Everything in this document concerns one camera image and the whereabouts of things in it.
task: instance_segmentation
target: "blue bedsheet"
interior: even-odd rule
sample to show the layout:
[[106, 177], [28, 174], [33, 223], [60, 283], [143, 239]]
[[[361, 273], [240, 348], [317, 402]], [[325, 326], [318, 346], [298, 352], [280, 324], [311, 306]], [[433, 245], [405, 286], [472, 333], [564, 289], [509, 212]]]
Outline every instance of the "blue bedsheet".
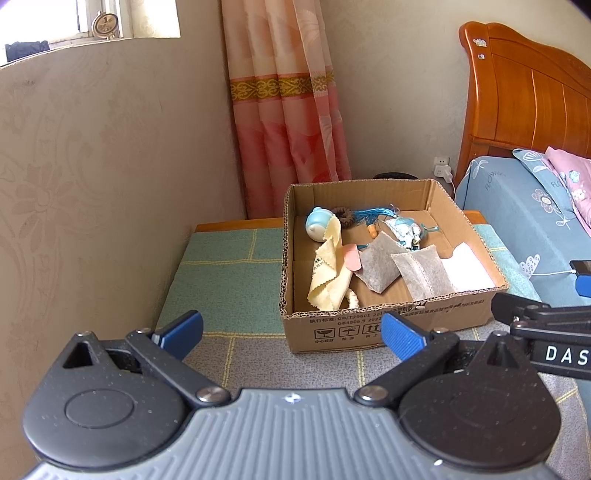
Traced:
[[[462, 209], [479, 210], [529, 273], [570, 270], [591, 260], [591, 238], [575, 218], [566, 220], [538, 180], [517, 159], [479, 157], [457, 189]], [[591, 304], [574, 289], [574, 274], [531, 277], [542, 301], [554, 307]]]

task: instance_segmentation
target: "orange object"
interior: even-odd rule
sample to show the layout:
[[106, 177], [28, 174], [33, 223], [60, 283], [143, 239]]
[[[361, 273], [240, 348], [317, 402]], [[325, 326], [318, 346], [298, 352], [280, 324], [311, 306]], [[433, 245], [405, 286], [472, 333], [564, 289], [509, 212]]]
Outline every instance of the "orange object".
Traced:
[[371, 238], [376, 238], [378, 236], [378, 231], [375, 229], [375, 225], [373, 223], [368, 225], [368, 232]]

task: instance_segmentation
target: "wall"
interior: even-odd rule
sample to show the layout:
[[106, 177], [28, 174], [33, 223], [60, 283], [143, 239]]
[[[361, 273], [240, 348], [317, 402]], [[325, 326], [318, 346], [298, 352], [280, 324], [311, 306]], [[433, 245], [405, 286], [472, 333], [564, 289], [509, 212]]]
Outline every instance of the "wall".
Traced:
[[175, 0], [129, 0], [135, 38], [179, 37]]
[[196, 223], [243, 218], [217, 2], [181, 38], [0, 69], [0, 472], [34, 459], [22, 407], [78, 330], [155, 322]]
[[429, 176], [457, 161], [468, 88], [458, 28], [501, 22], [591, 65], [591, 22], [569, 0], [320, 0], [353, 176]]

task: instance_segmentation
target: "wooden headboard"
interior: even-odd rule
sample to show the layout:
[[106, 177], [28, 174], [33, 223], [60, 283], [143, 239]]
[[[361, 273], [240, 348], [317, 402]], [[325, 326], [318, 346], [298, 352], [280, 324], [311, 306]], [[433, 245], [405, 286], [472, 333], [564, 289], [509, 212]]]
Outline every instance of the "wooden headboard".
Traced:
[[462, 149], [454, 184], [481, 155], [548, 146], [591, 157], [591, 69], [498, 23], [459, 31], [470, 60]]

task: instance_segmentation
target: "fabric sachet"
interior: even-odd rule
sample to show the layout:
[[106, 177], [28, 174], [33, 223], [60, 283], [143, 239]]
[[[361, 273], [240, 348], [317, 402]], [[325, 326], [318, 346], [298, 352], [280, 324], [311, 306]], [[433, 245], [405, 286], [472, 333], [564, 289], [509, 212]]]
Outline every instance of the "fabric sachet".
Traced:
[[454, 293], [435, 245], [404, 254], [392, 254], [413, 300], [424, 300]]
[[382, 293], [400, 276], [396, 264], [390, 259], [391, 254], [408, 252], [387, 233], [380, 232], [367, 248], [361, 250], [361, 270], [355, 272], [367, 288]]

